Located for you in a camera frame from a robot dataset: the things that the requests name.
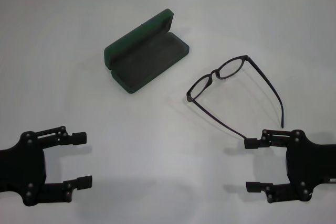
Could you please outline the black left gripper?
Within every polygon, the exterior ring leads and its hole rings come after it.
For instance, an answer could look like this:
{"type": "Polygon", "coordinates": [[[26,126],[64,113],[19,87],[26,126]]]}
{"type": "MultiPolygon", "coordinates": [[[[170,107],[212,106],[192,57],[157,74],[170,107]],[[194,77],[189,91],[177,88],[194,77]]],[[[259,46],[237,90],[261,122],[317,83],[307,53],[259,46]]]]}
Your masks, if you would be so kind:
{"type": "MultiPolygon", "coordinates": [[[[39,132],[25,132],[11,148],[1,150],[1,192],[19,194],[24,205],[37,204],[37,194],[46,180],[45,156],[42,147],[82,145],[86,132],[69,134],[65,126],[39,132]]],[[[92,176],[79,177],[62,183],[44,184],[42,203],[71,202],[76,190],[92,187],[92,176]]]]}

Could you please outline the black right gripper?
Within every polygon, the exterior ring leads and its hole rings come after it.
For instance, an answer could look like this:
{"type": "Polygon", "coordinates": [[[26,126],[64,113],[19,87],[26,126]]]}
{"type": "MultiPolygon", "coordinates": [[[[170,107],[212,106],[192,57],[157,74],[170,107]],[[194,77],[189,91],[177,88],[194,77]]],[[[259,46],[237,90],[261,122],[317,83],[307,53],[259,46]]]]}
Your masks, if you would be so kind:
{"type": "Polygon", "coordinates": [[[309,201],[315,187],[335,184],[335,145],[316,144],[304,131],[263,130],[260,139],[245,138],[245,148],[287,147],[286,169],[290,184],[246,182],[249,193],[264,192],[268,203],[309,201]]]}

